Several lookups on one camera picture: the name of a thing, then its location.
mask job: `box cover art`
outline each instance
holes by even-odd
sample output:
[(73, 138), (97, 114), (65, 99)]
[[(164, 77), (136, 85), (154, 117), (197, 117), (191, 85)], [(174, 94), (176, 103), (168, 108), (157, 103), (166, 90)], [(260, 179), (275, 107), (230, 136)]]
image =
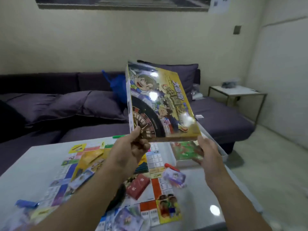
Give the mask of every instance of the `box cover art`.
[(150, 142), (197, 139), (201, 133), (177, 73), (128, 62), (125, 75), (130, 131), (140, 126)]

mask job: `red card box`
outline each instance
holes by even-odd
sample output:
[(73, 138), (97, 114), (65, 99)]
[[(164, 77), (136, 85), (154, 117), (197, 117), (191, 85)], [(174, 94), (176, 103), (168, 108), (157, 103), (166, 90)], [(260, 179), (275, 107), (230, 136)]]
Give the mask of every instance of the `red card box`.
[(149, 183), (150, 179), (148, 177), (139, 174), (126, 188), (126, 193), (135, 200), (138, 200)]

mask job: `table surface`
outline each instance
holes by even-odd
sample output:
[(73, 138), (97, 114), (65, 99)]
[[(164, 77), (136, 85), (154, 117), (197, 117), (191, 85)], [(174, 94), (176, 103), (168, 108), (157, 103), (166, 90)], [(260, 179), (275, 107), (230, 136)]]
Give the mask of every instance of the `table surface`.
[(229, 96), (241, 96), (241, 95), (262, 95), (264, 93), (260, 93), (258, 91), (255, 91), (253, 89), (250, 89), (248, 87), (243, 87), (240, 85), (237, 85), (235, 88), (222, 88), (221, 86), (211, 86), (211, 88), (214, 88), (218, 91), (221, 91)]
[[(42, 197), (72, 146), (79, 143), (96, 144), (102, 141), (103, 139), (94, 139), (31, 147), (0, 177), (0, 227), (17, 210), (14, 204), (18, 199), (37, 201)], [(158, 147), (163, 161), (174, 165), (170, 144), (158, 143)], [(262, 212), (262, 207), (247, 187), (228, 168), (227, 170), (243, 193), (252, 201), (256, 210)], [(217, 198), (205, 182), (203, 169), (194, 167), (183, 169), (182, 172), (187, 175), (187, 187), (183, 189), (175, 188), (174, 194), (178, 198), (183, 220), (158, 225), (152, 227), (151, 230), (184, 231), (225, 227), (222, 213), (216, 216), (210, 211), (210, 207), (213, 205), (221, 208)]]

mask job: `red pen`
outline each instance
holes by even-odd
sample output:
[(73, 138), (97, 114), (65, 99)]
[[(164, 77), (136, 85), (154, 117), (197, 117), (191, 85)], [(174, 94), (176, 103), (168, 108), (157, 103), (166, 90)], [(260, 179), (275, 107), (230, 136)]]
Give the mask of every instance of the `red pen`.
[(173, 167), (172, 165), (167, 164), (167, 163), (165, 163), (165, 168), (170, 168), (170, 169), (173, 169), (174, 171), (179, 172), (179, 170), (176, 167)]

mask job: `hand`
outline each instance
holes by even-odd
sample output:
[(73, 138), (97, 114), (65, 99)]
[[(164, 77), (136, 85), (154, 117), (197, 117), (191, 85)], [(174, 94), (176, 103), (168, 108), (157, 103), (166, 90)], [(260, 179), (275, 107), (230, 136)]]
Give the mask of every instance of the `hand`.
[(141, 128), (137, 126), (129, 135), (119, 138), (113, 145), (106, 162), (120, 170), (123, 181), (133, 175), (142, 156), (151, 147), (146, 139), (136, 140), (140, 131)]
[(206, 183), (211, 190), (214, 190), (220, 182), (231, 178), (216, 143), (208, 138), (204, 139), (202, 136), (198, 136), (198, 143), (203, 150), (203, 160), (197, 158), (193, 160), (203, 167)]

